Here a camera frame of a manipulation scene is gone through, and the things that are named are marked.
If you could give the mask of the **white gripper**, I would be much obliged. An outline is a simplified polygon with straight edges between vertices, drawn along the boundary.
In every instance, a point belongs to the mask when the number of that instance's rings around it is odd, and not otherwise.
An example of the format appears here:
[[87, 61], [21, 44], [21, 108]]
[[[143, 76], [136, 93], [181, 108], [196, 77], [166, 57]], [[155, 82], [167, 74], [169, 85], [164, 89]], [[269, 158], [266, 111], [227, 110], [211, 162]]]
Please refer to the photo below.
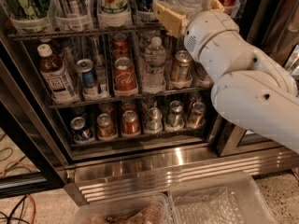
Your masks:
[[211, 11], [197, 14], [189, 23], [186, 14], [178, 6], [161, 0], [152, 2], [155, 18], [171, 36], [184, 36], [184, 47], [196, 62], [199, 61], [204, 46], [213, 37], [228, 31], [239, 31], [239, 26], [233, 19], [223, 13], [224, 6], [219, 0], [210, 0], [209, 4]]

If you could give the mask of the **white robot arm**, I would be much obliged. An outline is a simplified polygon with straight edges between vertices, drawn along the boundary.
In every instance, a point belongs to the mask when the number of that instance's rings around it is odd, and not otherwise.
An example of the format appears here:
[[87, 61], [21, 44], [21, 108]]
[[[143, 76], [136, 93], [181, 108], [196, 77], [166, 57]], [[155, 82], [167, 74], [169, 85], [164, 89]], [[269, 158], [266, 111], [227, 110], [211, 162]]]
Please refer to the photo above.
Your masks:
[[299, 152], [297, 87], [281, 65], [245, 41], [219, 7], [188, 11], [154, 0], [152, 9], [211, 77], [211, 102], [223, 118]]

